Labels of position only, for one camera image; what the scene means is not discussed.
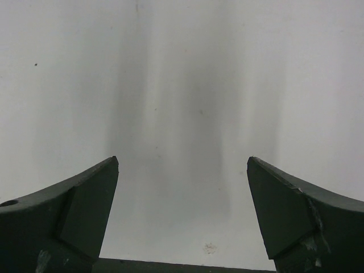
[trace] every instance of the screw hole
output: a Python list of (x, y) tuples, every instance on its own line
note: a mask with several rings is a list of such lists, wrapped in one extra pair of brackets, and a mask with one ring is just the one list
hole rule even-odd
[(9, 201), (6, 201), (4, 203), (1, 203), (0, 206), (12, 206), (12, 205), (15, 205), (19, 203), (18, 200), (9, 200)]

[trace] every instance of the dark spot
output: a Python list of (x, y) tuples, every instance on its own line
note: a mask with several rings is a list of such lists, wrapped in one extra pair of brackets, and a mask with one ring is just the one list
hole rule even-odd
[(204, 251), (206, 254), (214, 254), (217, 250), (217, 246), (212, 243), (205, 244)]
[(6, 201), (6, 202), (0, 204), (0, 206), (12, 206), (12, 205), (15, 205), (17, 203), (19, 203), (18, 200), (9, 200), (9, 201)]

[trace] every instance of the dark metal base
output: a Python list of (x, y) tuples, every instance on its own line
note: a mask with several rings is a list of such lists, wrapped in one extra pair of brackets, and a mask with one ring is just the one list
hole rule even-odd
[(99, 259), (92, 273), (273, 273), (273, 271)]

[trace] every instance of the white wall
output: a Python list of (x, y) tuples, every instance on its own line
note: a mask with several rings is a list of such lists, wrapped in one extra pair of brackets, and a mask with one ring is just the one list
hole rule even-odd
[(0, 25), (0, 202), (117, 155), (103, 257), (273, 269), (251, 155), (364, 200), (364, 1), (1, 1)]

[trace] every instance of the scratched paint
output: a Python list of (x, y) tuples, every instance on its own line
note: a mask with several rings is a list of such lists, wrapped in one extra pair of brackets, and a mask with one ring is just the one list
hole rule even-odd
[(316, 208), (316, 206), (314, 205), (314, 203), (313, 203), (313, 201), (311, 199), (308, 199), (308, 204), (311, 207), (312, 214), (313, 214), (313, 217), (315, 218), (316, 224), (318, 225), (318, 228), (320, 229), (322, 241), (324, 242), (324, 244), (325, 244), (325, 246), (326, 246), (326, 248), (328, 250), (328, 253), (331, 253), (331, 248), (329, 246), (329, 243), (328, 243), (328, 241), (326, 240), (326, 238), (324, 236), (324, 224), (322, 222), (320, 212)]
[(41, 250), (38, 255), (35, 273), (43, 273), (46, 270), (47, 264), (50, 259), (51, 255), (49, 254), (49, 252), (47, 250)]
[(304, 246), (306, 246), (307, 250), (317, 251), (317, 245), (315, 243), (315, 239), (313, 237), (309, 237), (301, 242)]
[(322, 264), (321, 264), (321, 259), (320, 258), (317, 258), (316, 261), (315, 261), (315, 266), (316, 267), (321, 267)]

